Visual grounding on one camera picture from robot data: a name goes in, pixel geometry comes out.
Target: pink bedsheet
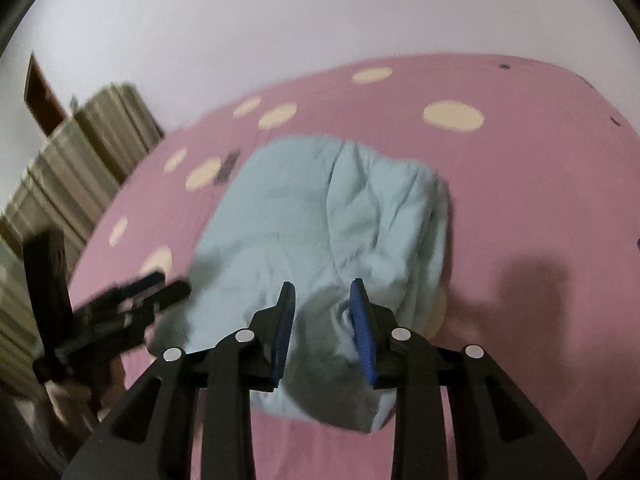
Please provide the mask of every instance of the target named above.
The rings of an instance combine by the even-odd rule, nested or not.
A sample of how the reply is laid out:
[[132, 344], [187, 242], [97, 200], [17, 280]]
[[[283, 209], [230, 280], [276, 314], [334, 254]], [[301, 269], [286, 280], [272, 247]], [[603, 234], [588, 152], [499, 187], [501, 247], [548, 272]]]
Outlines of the pink bedsheet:
[[[503, 56], [376, 59], [213, 111], [137, 168], [82, 256], [72, 301], [132, 278], [153, 253], [150, 265], [186, 274], [228, 185], [212, 180], [215, 158], [240, 150], [233, 178], [254, 150], [300, 133], [416, 158], [449, 181], [452, 278], [437, 343], [487, 348], [596, 478], [640, 418], [640, 138], [561, 68]], [[148, 354], [124, 363], [129, 386]], [[363, 435], [252, 417], [260, 480], [390, 476], [392, 425]]]

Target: curtain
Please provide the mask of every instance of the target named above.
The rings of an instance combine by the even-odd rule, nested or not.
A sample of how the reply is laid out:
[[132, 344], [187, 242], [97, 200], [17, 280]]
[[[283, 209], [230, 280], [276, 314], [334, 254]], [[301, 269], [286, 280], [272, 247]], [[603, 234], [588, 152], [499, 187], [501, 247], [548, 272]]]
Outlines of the curtain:
[[22, 241], [55, 226], [65, 235], [68, 278], [95, 225], [162, 132], [135, 86], [111, 84], [62, 123], [25, 169], [0, 214], [0, 382], [37, 397], [31, 370], [39, 338]]

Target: white wall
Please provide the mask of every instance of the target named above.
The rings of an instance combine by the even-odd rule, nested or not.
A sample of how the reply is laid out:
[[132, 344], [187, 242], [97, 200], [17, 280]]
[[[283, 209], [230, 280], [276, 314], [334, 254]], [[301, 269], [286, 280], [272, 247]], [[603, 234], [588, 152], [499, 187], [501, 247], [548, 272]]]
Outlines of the white wall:
[[611, 0], [37, 0], [0, 60], [0, 196], [41, 141], [31, 50], [65, 105], [130, 80], [167, 130], [284, 78], [447, 50], [569, 68], [640, 130], [640, 45]]

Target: silver rivet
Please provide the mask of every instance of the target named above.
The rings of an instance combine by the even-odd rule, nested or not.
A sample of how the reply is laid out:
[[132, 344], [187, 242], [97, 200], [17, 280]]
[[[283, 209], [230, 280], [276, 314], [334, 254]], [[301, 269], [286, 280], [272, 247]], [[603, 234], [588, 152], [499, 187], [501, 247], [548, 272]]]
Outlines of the silver rivet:
[[182, 350], [176, 347], [167, 348], [162, 354], [162, 358], [165, 361], [169, 361], [169, 362], [177, 361], [178, 359], [180, 359], [180, 357], [182, 357]]
[[467, 354], [472, 359], [479, 359], [484, 356], [484, 350], [482, 350], [481, 346], [469, 345], [465, 348], [465, 354]]
[[254, 336], [255, 334], [251, 330], [245, 328], [236, 332], [236, 341], [239, 343], [248, 343], [254, 338]]
[[395, 328], [391, 331], [391, 337], [396, 341], [406, 341], [411, 337], [411, 332], [405, 328]]

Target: yellow polka dot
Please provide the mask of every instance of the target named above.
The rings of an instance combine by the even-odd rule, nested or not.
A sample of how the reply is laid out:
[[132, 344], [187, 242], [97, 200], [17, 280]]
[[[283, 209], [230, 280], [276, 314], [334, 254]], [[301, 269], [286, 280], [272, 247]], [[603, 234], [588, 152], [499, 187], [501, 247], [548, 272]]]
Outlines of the yellow polka dot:
[[200, 164], [195, 170], [191, 171], [187, 177], [184, 187], [187, 191], [196, 191], [201, 187], [210, 184], [220, 171], [222, 161], [214, 156], [208, 158]]
[[140, 267], [140, 274], [146, 275], [154, 270], [162, 270], [165, 276], [168, 276], [173, 266], [171, 249], [166, 246], [158, 247], [145, 260]]
[[234, 117], [243, 117], [249, 112], [253, 112], [258, 106], [260, 106], [261, 102], [262, 98], [259, 95], [252, 97], [251, 99], [247, 99], [236, 107], [234, 110]]
[[298, 111], [298, 105], [295, 103], [284, 103], [283, 105], [272, 108], [265, 113], [258, 121], [258, 128], [261, 130], [269, 130], [282, 126], [290, 120]]
[[164, 165], [164, 172], [171, 173], [173, 170], [175, 170], [175, 168], [180, 166], [181, 162], [184, 160], [186, 156], [187, 156], [187, 149], [180, 148], [180, 150], [178, 150], [171, 157], [169, 157], [169, 160]]
[[368, 83], [375, 83], [376, 81], [382, 81], [383, 79], [389, 77], [392, 72], [393, 70], [391, 70], [388, 66], [366, 68], [353, 74], [351, 80], [359, 85], [365, 85]]
[[424, 109], [422, 118], [438, 128], [466, 134], [474, 132], [482, 123], [484, 115], [460, 101], [438, 101]]
[[124, 231], [126, 231], [127, 229], [127, 225], [129, 225], [129, 221], [127, 220], [126, 216], [123, 216], [113, 226], [111, 235], [109, 236], [109, 245], [111, 247], [113, 247], [120, 241], [122, 235], [124, 234]]

